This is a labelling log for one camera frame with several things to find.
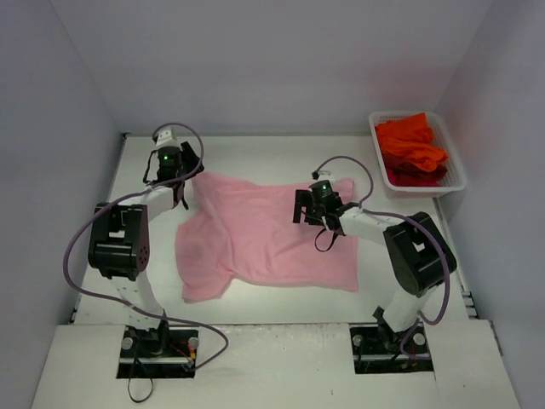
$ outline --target orange cloth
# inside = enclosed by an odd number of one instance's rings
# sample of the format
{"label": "orange cloth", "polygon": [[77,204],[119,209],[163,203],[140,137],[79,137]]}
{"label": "orange cloth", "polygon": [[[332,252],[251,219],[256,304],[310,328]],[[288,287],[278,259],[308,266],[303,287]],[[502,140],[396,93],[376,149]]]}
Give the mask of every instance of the orange cloth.
{"label": "orange cloth", "polygon": [[402,158],[426,172],[435,171],[449,159],[443,149],[430,145],[433,130],[427,125],[425,113],[378,124],[375,131],[383,153]]}

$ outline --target white wall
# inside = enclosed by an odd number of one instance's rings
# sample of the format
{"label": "white wall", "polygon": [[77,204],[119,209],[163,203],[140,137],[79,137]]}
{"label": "white wall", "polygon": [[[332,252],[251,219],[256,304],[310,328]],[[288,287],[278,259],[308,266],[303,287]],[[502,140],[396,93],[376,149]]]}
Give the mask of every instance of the white wall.
{"label": "white wall", "polygon": [[496,0],[439,111],[469,176],[444,204],[522,407],[545,407],[545,2]]}
{"label": "white wall", "polygon": [[491,0],[52,0],[124,131],[353,131],[435,108]]}
{"label": "white wall", "polygon": [[[47,1],[0,1],[0,137],[0,406],[24,409],[75,301],[64,247],[106,197],[120,144]],[[81,278],[85,251],[75,256]]]}

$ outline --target pile of clothes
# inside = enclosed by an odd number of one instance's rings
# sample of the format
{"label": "pile of clothes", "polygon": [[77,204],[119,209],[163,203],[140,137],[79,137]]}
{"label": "pile of clothes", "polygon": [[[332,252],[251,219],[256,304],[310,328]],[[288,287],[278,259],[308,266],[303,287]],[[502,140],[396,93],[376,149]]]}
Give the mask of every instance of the pile of clothes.
{"label": "pile of clothes", "polygon": [[431,145],[433,130],[419,113],[375,127],[388,180],[395,186],[438,187],[449,160],[445,150]]}

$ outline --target plastic laundry basket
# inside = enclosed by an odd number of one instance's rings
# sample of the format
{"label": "plastic laundry basket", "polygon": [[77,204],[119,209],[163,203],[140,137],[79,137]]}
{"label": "plastic laundry basket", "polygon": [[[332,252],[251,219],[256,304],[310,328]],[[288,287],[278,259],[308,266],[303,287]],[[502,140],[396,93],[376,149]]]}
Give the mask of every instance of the plastic laundry basket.
{"label": "plastic laundry basket", "polygon": [[440,187],[406,187],[394,186],[389,180],[386,173],[386,167],[382,160],[381,147],[376,138],[375,126],[383,124],[387,121],[399,120],[415,115],[422,111],[383,111],[373,112],[369,116],[369,124],[371,133],[373,134],[373,142],[375,143],[376,155],[381,166],[382,178],[387,187],[387,195],[390,197],[412,197],[412,198],[438,198],[449,192],[456,192],[466,188],[467,179],[462,167],[462,162],[458,156],[458,152],[454,143],[450,139],[448,130],[446,129],[443,120],[433,112],[425,112],[427,124],[432,128],[435,137],[432,145],[444,149],[449,154],[449,160],[444,164],[447,173],[443,179],[439,181]]}

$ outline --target pink cloth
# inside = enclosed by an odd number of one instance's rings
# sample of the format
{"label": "pink cloth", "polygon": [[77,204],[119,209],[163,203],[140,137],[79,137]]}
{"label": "pink cloth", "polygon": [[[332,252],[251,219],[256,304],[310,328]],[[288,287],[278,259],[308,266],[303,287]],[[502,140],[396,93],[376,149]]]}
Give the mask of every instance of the pink cloth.
{"label": "pink cloth", "polygon": [[[233,278],[257,285],[358,290],[357,239],[340,237],[330,251],[320,253],[314,238],[321,227],[291,221],[295,190],[310,183],[259,186],[204,172],[192,184],[202,209],[178,227],[175,242],[184,300],[220,297]],[[352,179],[334,188],[345,203],[353,196]],[[326,232],[318,246],[326,248],[330,240]]]}

